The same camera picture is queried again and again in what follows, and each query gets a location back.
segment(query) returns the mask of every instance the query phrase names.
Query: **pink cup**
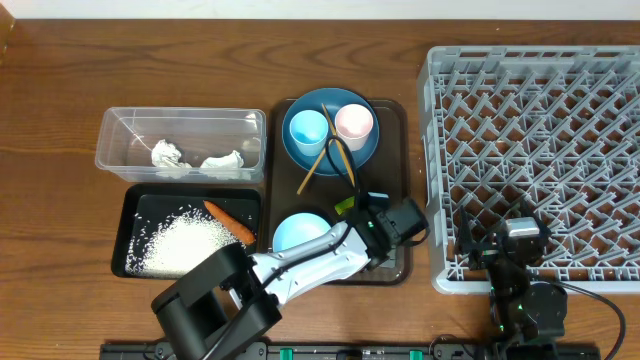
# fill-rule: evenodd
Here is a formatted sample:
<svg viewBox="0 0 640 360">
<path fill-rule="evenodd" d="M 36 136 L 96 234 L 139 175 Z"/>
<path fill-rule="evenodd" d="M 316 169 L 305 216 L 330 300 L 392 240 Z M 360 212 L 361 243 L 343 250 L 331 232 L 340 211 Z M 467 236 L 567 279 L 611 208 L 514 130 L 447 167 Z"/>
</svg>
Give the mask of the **pink cup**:
<svg viewBox="0 0 640 360">
<path fill-rule="evenodd" d="M 373 114 L 358 104 L 343 106 L 336 114 L 336 132 L 351 151 L 362 149 L 373 129 Z"/>
</svg>

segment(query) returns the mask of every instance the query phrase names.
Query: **white wall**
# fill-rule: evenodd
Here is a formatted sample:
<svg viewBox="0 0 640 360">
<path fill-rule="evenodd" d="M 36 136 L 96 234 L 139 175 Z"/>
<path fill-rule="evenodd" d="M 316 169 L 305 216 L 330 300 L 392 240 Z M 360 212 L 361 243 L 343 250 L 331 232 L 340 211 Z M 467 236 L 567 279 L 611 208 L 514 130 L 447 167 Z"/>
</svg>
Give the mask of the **white wall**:
<svg viewBox="0 0 640 360">
<path fill-rule="evenodd" d="M 0 0 L 25 18 L 640 20 L 640 0 Z"/>
</svg>

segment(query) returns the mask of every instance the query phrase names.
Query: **blue bowl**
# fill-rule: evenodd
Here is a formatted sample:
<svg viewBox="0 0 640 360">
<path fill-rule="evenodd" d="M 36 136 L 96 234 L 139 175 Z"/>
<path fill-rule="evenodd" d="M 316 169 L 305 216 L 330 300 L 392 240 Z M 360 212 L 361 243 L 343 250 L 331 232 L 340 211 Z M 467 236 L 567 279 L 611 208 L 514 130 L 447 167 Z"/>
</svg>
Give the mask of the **blue bowl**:
<svg viewBox="0 0 640 360">
<path fill-rule="evenodd" d="M 284 219 L 273 234 L 273 251 L 279 252 L 316 239 L 331 230 L 331 225 L 318 215 L 298 213 Z"/>
<path fill-rule="evenodd" d="M 354 151 L 353 160 L 355 161 L 356 168 L 364 165 L 373 155 L 378 146 L 378 140 L 380 138 L 380 126 L 378 124 L 378 118 L 376 117 L 376 113 L 371 108 L 371 105 L 363 99 L 360 95 L 353 93 L 348 90 L 338 89 L 338 88 L 326 88 L 326 89 L 318 89 L 311 91 L 302 97 L 300 97 L 296 102 L 291 105 L 289 110 L 284 116 L 284 122 L 282 124 L 282 142 L 284 143 L 284 148 L 287 150 L 289 157 L 298 164 L 301 168 L 309 171 L 313 164 L 316 162 L 317 156 L 306 156 L 296 145 L 294 139 L 291 137 L 291 133 L 289 131 L 289 127 L 291 124 L 291 120 L 293 117 L 301 111 L 304 110 L 314 110 L 324 115 L 324 111 L 322 110 L 322 104 L 327 107 L 327 111 L 329 112 L 329 116 L 331 116 L 331 120 L 334 121 L 335 124 L 335 116 L 343 106 L 349 104 L 359 104 L 371 111 L 373 114 L 373 129 L 371 129 L 371 133 L 369 134 L 369 138 L 367 142 L 364 144 L 362 149 L 358 151 Z M 340 151 L 336 145 L 332 144 L 330 148 L 331 159 L 336 164 L 340 172 L 343 174 L 347 173 L 347 168 L 342 162 L 342 157 L 340 157 Z M 329 160 L 325 156 L 318 167 L 316 168 L 316 174 L 325 175 L 325 176 L 337 176 L 338 174 L 333 170 L 331 164 L 329 164 Z"/>
</svg>

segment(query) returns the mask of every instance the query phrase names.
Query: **gray dish rack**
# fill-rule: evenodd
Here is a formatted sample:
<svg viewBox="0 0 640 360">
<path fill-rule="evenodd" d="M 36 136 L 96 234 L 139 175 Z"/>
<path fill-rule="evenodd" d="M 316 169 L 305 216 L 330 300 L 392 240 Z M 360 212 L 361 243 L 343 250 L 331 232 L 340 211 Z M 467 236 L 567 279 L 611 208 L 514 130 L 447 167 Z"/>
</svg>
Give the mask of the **gray dish rack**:
<svg viewBox="0 0 640 360">
<path fill-rule="evenodd" d="M 531 271 L 599 293 L 640 293 L 640 47 L 436 47 L 418 78 L 434 287 L 490 286 L 454 253 L 517 216 L 552 230 Z"/>
</svg>

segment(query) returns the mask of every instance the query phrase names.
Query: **clear plastic container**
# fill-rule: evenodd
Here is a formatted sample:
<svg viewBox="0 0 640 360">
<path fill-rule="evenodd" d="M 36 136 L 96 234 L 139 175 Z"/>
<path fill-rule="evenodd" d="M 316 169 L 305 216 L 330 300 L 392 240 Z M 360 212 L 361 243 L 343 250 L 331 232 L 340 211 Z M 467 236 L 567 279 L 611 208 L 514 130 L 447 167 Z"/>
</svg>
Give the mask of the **clear plastic container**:
<svg viewBox="0 0 640 360">
<path fill-rule="evenodd" d="M 166 139 L 192 168 L 155 167 L 151 151 Z M 96 166 L 130 182 L 257 183 L 264 177 L 266 117 L 260 110 L 110 108 L 104 114 Z M 208 157 L 233 150 L 239 169 L 200 168 Z"/>
</svg>

